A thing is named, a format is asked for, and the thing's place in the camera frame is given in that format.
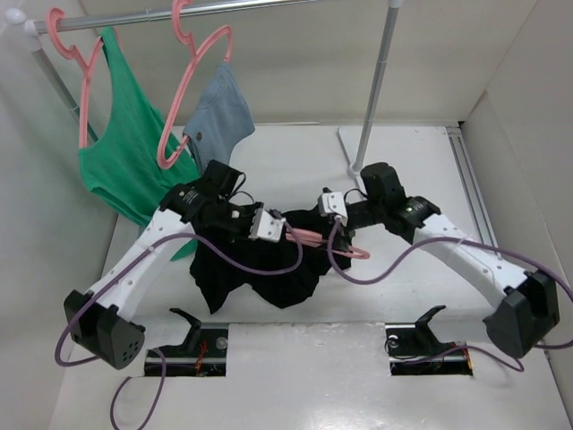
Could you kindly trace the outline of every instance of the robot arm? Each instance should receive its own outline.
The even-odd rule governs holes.
[[[151,223],[121,261],[87,293],[73,291],[64,302],[68,322],[79,312],[72,338],[116,369],[128,366],[143,347],[145,327],[133,316],[145,291],[161,269],[196,228],[227,232],[229,240],[263,239],[278,242],[284,221],[264,210],[262,203],[237,206],[230,196],[242,175],[211,161],[203,176],[177,185],[166,195]],[[440,208],[423,197],[406,197],[394,168],[386,163],[367,166],[361,173],[366,200],[346,204],[342,193],[325,189],[319,198],[322,215],[338,216],[344,226],[335,238],[344,250],[349,234],[358,228],[383,224],[409,244],[437,237],[466,238]],[[495,254],[455,242],[425,245],[424,251],[468,280],[492,305],[484,319],[492,343],[511,357],[524,356],[559,322],[555,281],[538,271],[530,273]],[[119,274],[117,285],[87,310],[82,308]],[[198,321],[172,310],[197,328]]]
[[[115,267],[85,294],[73,291],[65,299],[68,322],[85,312],[72,328],[76,343],[116,369],[128,366],[145,341],[145,327],[133,320],[137,306],[171,257],[191,239],[193,226],[225,231],[229,240],[280,240],[284,220],[265,211],[262,203],[238,206],[229,201],[240,175],[229,166],[211,161],[200,179],[177,185],[167,193],[149,225]],[[121,273],[125,275],[114,288],[82,311],[91,297]],[[189,330],[184,332],[189,336],[201,325],[180,309],[172,309],[172,313],[172,319],[188,322]]]
[[[361,178],[365,201],[348,204],[342,211],[338,205],[333,208],[323,204],[323,214],[338,215],[346,229],[383,224],[411,245],[430,242],[422,249],[471,283],[492,305],[493,314],[483,322],[497,348],[521,358],[557,325],[560,315],[554,279],[540,271],[526,271],[496,254],[462,245],[467,235],[423,197],[406,197],[396,170],[388,164],[367,166]],[[335,202],[337,197],[329,199]],[[438,237],[460,241],[432,243],[431,239]]]

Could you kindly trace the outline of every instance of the white enclosure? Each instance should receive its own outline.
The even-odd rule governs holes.
[[[43,20],[51,7],[74,17],[169,3],[3,0],[2,6]],[[245,190],[257,200],[280,210],[310,209],[323,186],[355,186],[346,169],[355,158],[387,6],[320,0],[184,21],[198,39],[222,24],[234,29],[231,65],[257,127],[236,147],[231,164],[247,173]],[[438,204],[467,234],[494,233],[500,245],[566,278],[573,262],[567,222],[572,13],[568,0],[405,0],[375,117],[386,124],[373,127],[364,160],[394,166],[409,194]],[[143,90],[166,114],[188,61],[186,48],[168,21],[117,29]],[[87,53],[95,37],[94,30],[78,30],[62,39]],[[79,100],[79,68],[40,39]],[[191,115],[223,49],[216,46],[201,63],[178,124]],[[67,294],[98,280],[139,229],[85,189],[77,123],[20,29],[3,24],[0,53],[0,383],[6,387],[0,426],[110,428],[109,402],[126,375],[141,375],[143,354],[121,372],[101,363],[63,370],[54,363],[54,347]],[[90,104],[96,133],[105,129],[111,103],[103,63]],[[458,122],[464,122],[461,132]],[[355,245],[372,254],[353,262],[350,273],[363,279],[406,249],[382,227],[360,230]],[[480,322],[491,311],[485,299],[426,253],[414,253],[370,287],[330,272],[313,297],[283,311],[243,286],[213,315],[189,275],[191,261],[171,262],[138,314],[178,306],[204,322],[231,323],[227,376],[169,378],[148,429],[570,428],[570,350],[551,353],[551,360],[533,350],[523,374],[475,353],[471,378],[389,375],[383,324],[412,322],[434,305],[448,307],[437,323],[453,336],[496,352]],[[548,343],[573,333],[564,295],[560,309],[561,324]],[[66,354],[87,356],[71,343]],[[138,428],[157,383],[138,378],[126,387],[116,408],[122,428]]]

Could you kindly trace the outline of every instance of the metal pole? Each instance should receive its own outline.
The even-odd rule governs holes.
[[[20,9],[8,9],[4,12],[4,19],[8,24],[14,27],[21,27],[24,43],[30,50],[32,57],[39,65],[39,68],[47,77],[49,82],[52,84],[54,90],[56,90],[57,95],[60,96],[60,99],[62,99],[65,106],[79,122],[80,107],[73,99],[72,94],[65,86],[64,81],[62,81],[62,78],[60,77],[56,68],[46,55],[46,51],[44,51],[44,48],[42,48],[42,44],[39,41],[39,35],[34,30],[33,21],[28,20],[26,14]],[[98,140],[98,137],[93,128],[91,128],[90,123],[88,123],[88,136],[93,142]]]
[[[42,72],[46,75],[47,79],[56,90],[60,99],[64,102],[65,106],[72,112],[72,115],[79,121],[80,118],[80,107],[73,99],[72,94],[68,90],[68,87],[65,86],[64,81],[60,77],[57,70],[54,68],[54,65],[46,55],[46,51],[41,47],[38,50],[32,51],[32,56],[36,63],[39,65],[39,68],[42,69]],[[92,142],[98,141],[98,136],[96,132],[94,132],[93,128],[91,128],[91,124],[88,123],[88,135],[90,136]]]
[[[386,14],[386,23],[384,24],[384,32],[382,34],[382,42],[380,45],[380,53],[378,54],[378,61],[376,62],[376,69],[374,70],[374,78],[372,79],[372,89],[368,100],[368,108],[366,109],[366,117],[364,118],[360,143],[358,144],[358,152],[356,153],[355,163],[350,167],[350,172],[354,176],[360,175],[360,171],[364,164],[364,156],[366,155],[366,148],[368,147],[370,132],[372,131],[372,122],[374,120],[374,115],[376,114],[376,107],[378,106],[382,81],[384,80],[384,72],[386,72],[390,43],[392,42],[392,35],[394,34],[394,28],[396,27],[398,10],[401,5],[402,0],[390,0],[389,2],[388,13]]]
[[[322,0],[231,0],[227,2],[189,5],[181,10],[182,17],[212,15],[261,9],[263,7],[282,6],[287,4],[311,3]],[[133,24],[136,22],[166,21],[171,19],[171,8],[145,9],[134,13],[116,13],[98,16],[82,16],[79,18],[64,18],[57,24],[58,31],[95,29],[98,27]],[[35,21],[34,27],[38,34],[47,34],[46,22]]]

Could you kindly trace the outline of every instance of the red wire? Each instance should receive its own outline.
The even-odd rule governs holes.
[[[195,361],[196,376],[199,376],[199,371],[201,370],[201,366],[203,365],[203,358],[205,357],[206,352],[207,352],[207,341],[204,340],[203,343],[201,344],[201,353],[199,354],[197,361]]]

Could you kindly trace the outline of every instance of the black cloth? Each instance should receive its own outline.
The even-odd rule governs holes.
[[[283,214],[293,228],[304,228],[328,237],[331,225],[318,212],[290,211]],[[219,250],[237,262],[254,269],[275,271],[292,266],[298,256],[296,243],[287,242],[283,232],[280,242],[273,244],[263,240],[242,240],[229,243],[225,233],[206,228],[197,233],[208,238]],[[304,246],[301,265],[285,275],[261,276],[241,271],[225,262],[201,242],[195,251],[195,258],[189,272],[207,301],[213,314],[225,303],[228,294],[243,284],[249,284],[262,298],[276,307],[286,307],[302,303],[312,296],[319,277],[330,269],[329,257],[325,249]],[[350,267],[350,259],[335,256],[342,269]]]

